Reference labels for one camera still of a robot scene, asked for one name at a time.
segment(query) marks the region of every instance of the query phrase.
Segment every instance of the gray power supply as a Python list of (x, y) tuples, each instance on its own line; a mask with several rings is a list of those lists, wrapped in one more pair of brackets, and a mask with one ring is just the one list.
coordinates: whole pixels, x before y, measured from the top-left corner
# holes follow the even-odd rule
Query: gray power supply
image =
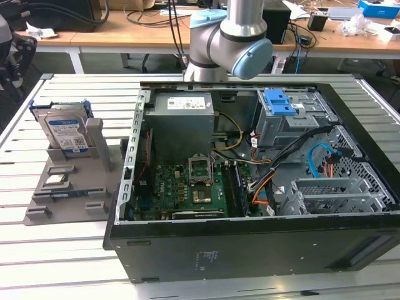
[(195, 154), (209, 155), (214, 130), (210, 92), (160, 93), (144, 118), (154, 129), (158, 163), (182, 164)]

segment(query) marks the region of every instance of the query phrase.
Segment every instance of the floor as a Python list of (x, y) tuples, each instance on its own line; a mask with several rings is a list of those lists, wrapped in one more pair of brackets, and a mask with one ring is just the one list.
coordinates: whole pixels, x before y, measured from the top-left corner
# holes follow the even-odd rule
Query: floor
[[(119, 54), (83, 54), (82, 61), (85, 73), (140, 73), (141, 63), (144, 55), (133, 54), (129, 60), (129, 68), (124, 69)], [(340, 59), (309, 58), (301, 62), (299, 73), (326, 74), (338, 73), (337, 66)], [(376, 76), (381, 69), (378, 64), (370, 59), (348, 59), (341, 72), (360, 74), (383, 98), (389, 99), (394, 92), (395, 85), (389, 80), (394, 75), (391, 61), (384, 61), (387, 69), (382, 76)], [(146, 63), (148, 73), (180, 73), (176, 67), (176, 59), (171, 55), (152, 54)], [(265, 72), (271, 70), (271, 64)], [(286, 65), (285, 73), (294, 73), (295, 62)], [(36, 53), (33, 66), (24, 80), (23, 88), (25, 95), (34, 87), (42, 73), (64, 73), (73, 74), (73, 66), (69, 56), (63, 53)], [(400, 91), (393, 97), (391, 104), (394, 108), (400, 108)], [(0, 94), (0, 131), (18, 110), (18, 104), (11, 104)]]

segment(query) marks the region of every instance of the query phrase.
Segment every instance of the metal slotted table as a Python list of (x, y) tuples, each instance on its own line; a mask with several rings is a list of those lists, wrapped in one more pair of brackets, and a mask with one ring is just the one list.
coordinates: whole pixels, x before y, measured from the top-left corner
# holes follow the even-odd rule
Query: metal slotted table
[[(358, 272), (132, 285), (114, 251), (102, 249), (106, 222), (22, 224), (48, 158), (40, 125), (26, 110), (33, 97), (86, 98), (103, 118), (108, 144), (128, 136), (140, 81), (155, 74), (54, 75), (41, 79), (0, 137), (0, 299), (394, 299), (400, 294), (400, 246)], [(264, 75), (265, 83), (329, 83), (400, 170), (400, 116), (363, 79), (351, 75)]]

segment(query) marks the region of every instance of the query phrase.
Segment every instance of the motherboard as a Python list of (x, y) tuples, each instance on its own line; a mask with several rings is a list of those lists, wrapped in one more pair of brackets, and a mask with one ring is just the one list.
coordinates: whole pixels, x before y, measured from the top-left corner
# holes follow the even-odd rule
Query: motherboard
[[(231, 180), (237, 181), (234, 186), (239, 189), (234, 191)], [(139, 196), (135, 216), (148, 221), (244, 216), (249, 182), (247, 164), (159, 164), (152, 193)]]

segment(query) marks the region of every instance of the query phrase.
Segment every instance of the paper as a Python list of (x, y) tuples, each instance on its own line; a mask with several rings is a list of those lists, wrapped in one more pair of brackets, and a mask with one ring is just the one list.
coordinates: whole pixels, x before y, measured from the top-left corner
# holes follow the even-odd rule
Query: paper
[(371, 24), (369, 24), (367, 26), (367, 28), (365, 29), (365, 31), (369, 32), (369, 33), (373, 33), (373, 34), (378, 34), (379, 31), (383, 30), (386, 26), (379, 24), (379, 23), (375, 23), (372, 22)]
[(299, 18), (310, 18), (310, 14), (306, 11), (303, 11), (300, 6), (297, 4), (291, 3), (289, 1), (283, 0), (282, 1), (290, 10), (290, 20), (296, 20)]
[(36, 28), (30, 25), (28, 22), (26, 23), (26, 28), (27, 28), (26, 32), (30, 36), (36, 38), (39, 41), (41, 39), (53, 38), (54, 36), (57, 36), (57, 34), (51, 28), (46, 28), (46, 29)]

